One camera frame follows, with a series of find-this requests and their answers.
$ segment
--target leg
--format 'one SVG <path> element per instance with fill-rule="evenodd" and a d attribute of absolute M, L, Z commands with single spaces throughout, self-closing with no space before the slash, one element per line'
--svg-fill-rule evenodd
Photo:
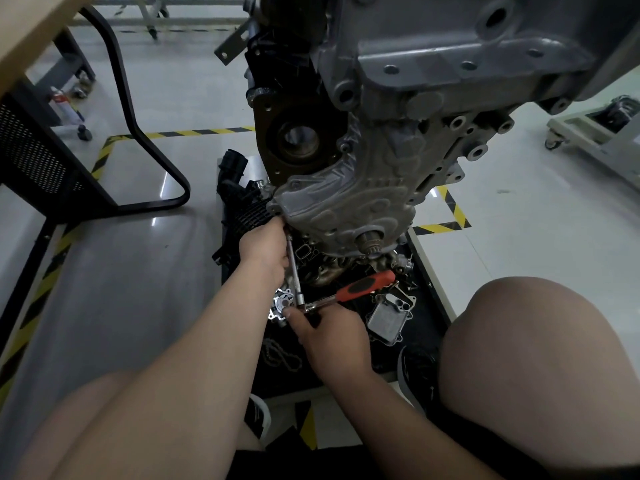
<path fill-rule="evenodd" d="M 135 372 L 114 372 L 68 395 L 40 425 L 16 471 L 16 480 L 45 480 L 66 455 L 87 425 L 135 377 Z M 242 423 L 238 450 L 262 451 L 263 446 Z"/>
<path fill-rule="evenodd" d="M 640 381 L 585 298 L 539 278 L 476 292 L 447 331 L 444 405 L 551 470 L 640 463 Z"/>

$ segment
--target hand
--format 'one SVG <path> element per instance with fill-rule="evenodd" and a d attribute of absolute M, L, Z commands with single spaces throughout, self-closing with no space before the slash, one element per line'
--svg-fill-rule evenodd
<path fill-rule="evenodd" d="M 320 325 L 313 328 L 297 308 L 284 309 L 311 367 L 324 384 L 336 390 L 372 373 L 369 334 L 360 316 L 338 304 L 325 306 L 319 313 Z"/>
<path fill-rule="evenodd" d="M 264 267 L 273 275 L 276 287 L 284 281 L 284 268 L 289 266 L 283 226 L 282 218 L 274 217 L 264 226 L 251 229 L 240 239 L 242 263 Z"/>

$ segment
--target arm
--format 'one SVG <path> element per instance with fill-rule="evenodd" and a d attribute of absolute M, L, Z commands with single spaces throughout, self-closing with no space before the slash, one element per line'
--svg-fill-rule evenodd
<path fill-rule="evenodd" d="M 369 336 L 356 313 L 327 306 L 317 329 L 299 310 L 286 313 L 311 366 L 388 478 L 500 478 L 373 372 Z"/>
<path fill-rule="evenodd" d="M 189 331 L 110 402 L 55 479 L 218 479 L 236 450 L 273 294 L 282 220 L 247 233 L 241 263 Z"/>

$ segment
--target black sneaker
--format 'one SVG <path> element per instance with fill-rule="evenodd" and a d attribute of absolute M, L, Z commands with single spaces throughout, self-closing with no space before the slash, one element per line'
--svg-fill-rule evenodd
<path fill-rule="evenodd" d="M 400 391 L 429 417 L 438 394 L 438 350 L 405 346 L 398 356 L 397 374 Z"/>
<path fill-rule="evenodd" d="M 261 440 L 271 426 L 271 413 L 267 404 L 255 394 L 249 395 L 249 404 L 244 412 L 244 422 L 254 435 Z"/>

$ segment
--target red ratchet handle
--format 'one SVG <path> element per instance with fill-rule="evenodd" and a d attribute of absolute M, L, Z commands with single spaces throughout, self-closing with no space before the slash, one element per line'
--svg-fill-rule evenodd
<path fill-rule="evenodd" d="M 335 300 L 348 301 L 359 296 L 364 296 L 372 291 L 389 286 L 394 281 L 396 281 L 396 275 L 391 270 L 372 274 L 344 288 L 340 288 L 335 294 Z"/>

